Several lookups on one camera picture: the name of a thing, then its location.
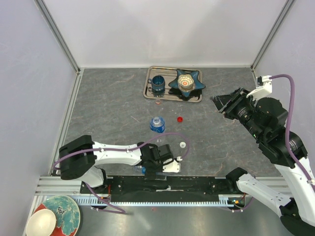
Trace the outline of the labelled clear water bottle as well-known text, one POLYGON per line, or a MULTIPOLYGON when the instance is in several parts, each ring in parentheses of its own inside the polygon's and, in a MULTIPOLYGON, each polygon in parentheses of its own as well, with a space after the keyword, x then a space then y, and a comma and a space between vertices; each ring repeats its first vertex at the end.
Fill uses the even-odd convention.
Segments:
POLYGON ((162 117, 153 117, 150 121, 150 129, 156 133, 163 133, 165 131, 165 121, 162 117))

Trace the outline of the blue tinted plastic bottle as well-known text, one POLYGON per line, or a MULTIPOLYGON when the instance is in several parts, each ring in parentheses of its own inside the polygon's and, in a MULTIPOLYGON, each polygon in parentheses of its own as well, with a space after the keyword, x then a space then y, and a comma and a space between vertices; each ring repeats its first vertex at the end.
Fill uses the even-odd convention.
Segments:
POLYGON ((145 167, 135 166, 134 169, 138 175, 144 177, 144 180, 167 180, 167 176, 163 175, 162 173, 147 171, 145 167))

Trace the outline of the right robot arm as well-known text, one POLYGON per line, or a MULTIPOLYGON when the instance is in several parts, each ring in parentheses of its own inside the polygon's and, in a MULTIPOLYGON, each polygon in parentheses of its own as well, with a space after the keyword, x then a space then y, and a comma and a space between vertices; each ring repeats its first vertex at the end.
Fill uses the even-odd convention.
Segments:
POLYGON ((299 164, 312 177, 307 150, 298 135, 289 134, 285 141, 288 112, 281 102, 271 97, 254 100, 249 91, 238 88, 230 94, 211 97, 225 118, 238 120, 255 138, 258 148, 284 177, 292 196, 288 197, 256 180, 238 167, 226 175, 225 187, 239 191, 269 207, 284 227, 295 236, 315 234, 315 193, 299 164))

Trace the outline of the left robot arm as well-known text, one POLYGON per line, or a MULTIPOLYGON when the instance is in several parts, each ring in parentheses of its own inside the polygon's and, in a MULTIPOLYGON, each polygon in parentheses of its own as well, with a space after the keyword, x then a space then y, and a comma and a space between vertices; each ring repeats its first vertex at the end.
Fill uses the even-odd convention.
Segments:
POLYGON ((145 176, 153 180, 156 173, 178 173, 181 169, 168 144, 106 145, 94 142, 90 135, 83 135, 62 146, 57 164, 62 180, 78 179, 96 193, 104 193, 108 188, 106 171, 100 165, 141 166, 145 169, 145 176))

